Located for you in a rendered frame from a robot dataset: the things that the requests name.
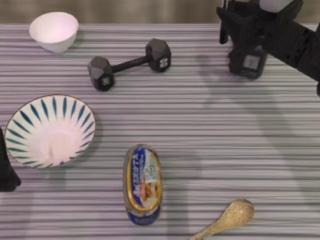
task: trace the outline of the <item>wooden spoon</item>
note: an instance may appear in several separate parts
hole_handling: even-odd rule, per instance
[[[222,231],[242,227],[254,217],[254,213],[255,208],[250,201],[246,199],[233,201],[218,220],[192,236],[189,240],[204,240]]]

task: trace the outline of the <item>bowl rim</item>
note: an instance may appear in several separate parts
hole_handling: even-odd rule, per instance
[[[8,132],[8,125],[9,123],[12,122],[14,116],[22,109],[24,108],[25,106],[33,103],[34,101],[37,101],[37,100],[40,100],[40,99],[43,99],[43,98],[47,98],[47,97],[54,97],[54,96],[59,96],[59,97],[68,97],[68,98],[72,98],[72,99],[75,99],[81,103],[83,103],[92,113],[92,116],[93,116],[93,121],[94,121],[94,132],[93,132],[93,136],[92,136],[92,140],[91,142],[86,146],[86,148],[84,149],[84,151],[82,153],[80,153],[78,156],[72,158],[72,159],[69,159],[68,161],[65,161],[63,163],[62,166],[51,166],[51,167],[34,167],[34,166],[29,166],[29,165],[26,165],[20,161],[18,161],[14,156],[12,156],[11,152],[8,150],[8,145],[7,145],[7,141],[6,141],[6,136],[7,136],[7,132]],[[18,162],[19,164],[23,165],[23,166],[26,166],[28,168],[32,168],[32,169],[51,169],[51,168],[61,168],[61,167],[65,167],[66,165],[70,165],[71,163],[73,163],[76,159],[78,159],[79,157],[81,157],[83,154],[85,154],[85,151],[91,146],[92,142],[94,141],[95,139],[95,136],[96,136],[96,128],[97,128],[97,120],[96,120],[96,116],[94,114],[94,111],[92,110],[92,108],[89,106],[89,104],[85,103],[84,101],[82,101],[81,99],[77,98],[77,97],[74,97],[74,96],[71,96],[71,95],[67,95],[67,94],[48,94],[48,95],[43,95],[43,96],[38,96],[32,100],[29,100],[27,101],[25,104],[23,104],[21,107],[19,107],[12,115],[11,117],[9,118],[9,120],[7,121],[7,124],[5,126],[5,131],[3,133],[3,138],[4,138],[4,141],[5,141],[5,148],[6,148],[6,152],[11,156],[12,159],[14,159],[16,162]]]
[[[72,33],[70,33],[70,35],[69,35],[68,37],[66,37],[64,40],[61,40],[61,41],[41,41],[41,40],[36,39],[35,36],[31,33],[31,28],[32,28],[32,26],[33,26],[33,25],[35,24],[35,22],[36,22],[37,20],[39,20],[40,18],[42,18],[42,17],[44,17],[44,16],[46,16],[46,15],[52,15],[52,14],[64,14],[64,15],[67,15],[68,17],[71,17],[71,18],[75,21],[75,23],[76,23],[75,31],[72,32]],[[31,37],[34,41],[36,41],[36,42],[38,42],[38,43],[43,43],[43,44],[59,44],[59,43],[63,43],[63,42],[65,42],[65,41],[67,41],[68,39],[72,38],[72,36],[75,35],[75,34],[78,32],[78,30],[79,30],[79,21],[78,21],[78,19],[77,19],[74,15],[72,15],[72,14],[70,14],[70,13],[68,13],[68,12],[65,12],[65,11],[50,11],[50,12],[46,12],[46,13],[44,13],[44,14],[41,14],[41,15],[37,16],[34,20],[32,20],[32,22],[31,22],[30,25],[29,25],[28,32],[29,32],[30,37]]]

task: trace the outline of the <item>striped bowl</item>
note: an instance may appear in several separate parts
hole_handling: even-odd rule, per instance
[[[71,96],[49,95],[25,104],[12,116],[5,141],[9,154],[23,165],[60,167],[84,153],[95,129],[88,105]]]

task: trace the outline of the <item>white robot part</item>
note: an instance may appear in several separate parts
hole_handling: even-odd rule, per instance
[[[294,0],[260,0],[260,8],[266,12],[277,14]]]

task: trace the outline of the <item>table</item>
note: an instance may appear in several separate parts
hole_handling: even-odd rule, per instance
[[[12,161],[22,186],[0,193],[0,239],[186,240],[237,198],[255,204],[254,221],[212,239],[319,239],[316,82],[273,57],[257,81],[231,75],[231,45],[219,45],[218,32],[212,24],[88,24],[68,52],[53,54],[27,25],[0,25],[1,127],[48,94],[82,99],[97,119],[94,143],[67,167]],[[171,46],[168,72],[136,67],[117,74],[109,92],[93,88],[91,57],[139,57],[153,37]],[[122,195],[124,155],[138,143],[155,147],[163,174],[163,210],[149,227],[128,220]]]

